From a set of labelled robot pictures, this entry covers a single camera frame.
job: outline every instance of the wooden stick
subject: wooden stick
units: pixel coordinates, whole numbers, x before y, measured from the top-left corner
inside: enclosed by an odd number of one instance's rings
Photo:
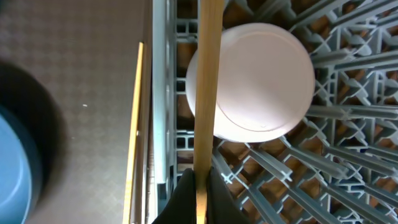
[[[211,168],[211,150],[213,149],[223,9],[223,0],[200,1],[195,138],[193,146],[193,170],[195,171],[197,190],[197,224],[206,222],[206,181]]]
[[[122,224],[130,224],[131,216],[131,200],[132,200],[132,180],[134,180],[134,156],[136,155],[136,140],[137,140],[137,122],[139,113],[139,100],[141,94],[141,76],[142,76],[142,56],[144,53],[144,44],[139,43],[136,82],[134,84],[134,95],[132,97],[131,109],[131,126],[130,126],[130,141],[129,152],[127,154],[127,173],[126,173],[126,188],[124,192],[124,208]]]

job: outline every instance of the blue plastic container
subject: blue plastic container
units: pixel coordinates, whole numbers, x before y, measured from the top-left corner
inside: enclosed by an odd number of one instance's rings
[[[33,139],[0,106],[0,224],[25,223],[41,187],[42,168]]]

